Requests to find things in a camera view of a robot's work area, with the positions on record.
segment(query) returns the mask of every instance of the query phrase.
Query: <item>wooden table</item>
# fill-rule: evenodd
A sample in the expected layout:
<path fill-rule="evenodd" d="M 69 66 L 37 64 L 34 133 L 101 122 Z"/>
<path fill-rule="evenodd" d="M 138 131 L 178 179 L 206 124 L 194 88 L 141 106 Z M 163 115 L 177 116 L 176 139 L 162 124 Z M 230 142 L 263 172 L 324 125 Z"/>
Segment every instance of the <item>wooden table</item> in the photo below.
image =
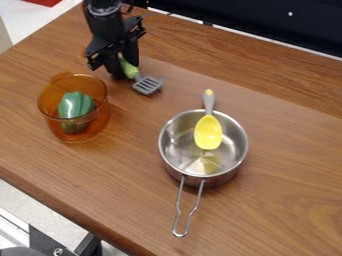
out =
<path fill-rule="evenodd" d="M 159 14 L 145 25 L 142 72 L 164 77 L 164 91 L 143 97 L 96 71 L 112 117 L 85 143 L 58 141 L 36 106 L 51 76 L 91 73 L 81 8 L 0 57 L 0 177 L 131 254 L 342 255 L 342 63 Z M 157 136 L 175 114 L 201 107 L 207 87 L 251 148 L 237 177 L 204 192 L 178 239 L 178 183 Z M 183 199 L 190 209 L 195 193 Z"/>

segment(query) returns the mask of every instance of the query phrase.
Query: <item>translucent orange bowl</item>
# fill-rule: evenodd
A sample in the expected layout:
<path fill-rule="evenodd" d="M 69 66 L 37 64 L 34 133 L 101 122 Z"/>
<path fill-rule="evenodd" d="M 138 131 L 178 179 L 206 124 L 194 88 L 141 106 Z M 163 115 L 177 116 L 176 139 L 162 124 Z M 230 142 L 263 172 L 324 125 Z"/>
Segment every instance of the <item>translucent orange bowl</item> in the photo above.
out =
<path fill-rule="evenodd" d="M 95 108 L 91 112 L 76 118 L 59 118 L 58 104 L 65 93 L 81 92 L 91 96 Z M 90 138 L 101 131 L 107 124 L 109 106 L 107 88 L 103 81 L 89 75 L 63 73 L 51 79 L 38 97 L 38 108 L 51 131 L 66 142 L 80 141 Z M 75 125 L 85 127 L 80 132 L 66 133 L 63 123 L 73 122 Z"/>

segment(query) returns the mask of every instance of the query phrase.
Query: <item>spatula head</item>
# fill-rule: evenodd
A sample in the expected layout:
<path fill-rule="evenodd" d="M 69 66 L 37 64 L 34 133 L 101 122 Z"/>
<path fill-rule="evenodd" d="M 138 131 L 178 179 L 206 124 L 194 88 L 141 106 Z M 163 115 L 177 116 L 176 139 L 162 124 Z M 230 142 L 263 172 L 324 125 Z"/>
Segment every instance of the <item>spatula head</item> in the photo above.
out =
<path fill-rule="evenodd" d="M 144 94 L 151 95 L 157 91 L 160 91 L 163 87 L 163 80 L 156 79 L 152 76 L 146 76 L 133 84 L 133 89 Z"/>

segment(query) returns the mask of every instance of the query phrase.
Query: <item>green object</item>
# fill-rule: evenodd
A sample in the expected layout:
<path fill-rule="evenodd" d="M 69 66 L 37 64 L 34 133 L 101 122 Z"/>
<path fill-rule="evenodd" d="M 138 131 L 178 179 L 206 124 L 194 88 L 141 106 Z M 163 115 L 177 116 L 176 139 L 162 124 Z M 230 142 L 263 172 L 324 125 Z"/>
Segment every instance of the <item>green object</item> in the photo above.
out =
<path fill-rule="evenodd" d="M 121 63 L 121 67 L 122 67 L 125 75 L 129 79 L 135 79 L 136 76 L 140 74 L 139 69 L 136 66 L 132 65 L 131 63 L 129 63 L 124 58 L 120 59 L 120 63 Z"/>
<path fill-rule="evenodd" d="M 91 112 L 95 108 L 92 97 L 81 92 L 70 92 L 64 94 L 58 105 L 60 118 L 77 118 Z M 88 122 L 77 123 L 75 120 L 61 122 L 62 129 L 67 134 L 83 132 L 88 127 Z"/>

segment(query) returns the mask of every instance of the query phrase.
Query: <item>green bell pepper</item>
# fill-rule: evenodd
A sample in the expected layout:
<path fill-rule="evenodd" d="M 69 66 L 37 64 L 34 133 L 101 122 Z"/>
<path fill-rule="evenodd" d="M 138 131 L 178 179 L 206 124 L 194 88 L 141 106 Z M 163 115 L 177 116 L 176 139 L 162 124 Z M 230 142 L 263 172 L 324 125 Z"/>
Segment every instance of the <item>green bell pepper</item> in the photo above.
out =
<path fill-rule="evenodd" d="M 60 118 L 77 118 L 91 112 L 95 108 L 92 97 L 81 92 L 70 92 L 64 94 L 58 105 L 58 115 Z M 88 123 L 78 124 L 74 120 L 61 122 L 62 129 L 67 134 L 83 132 Z"/>

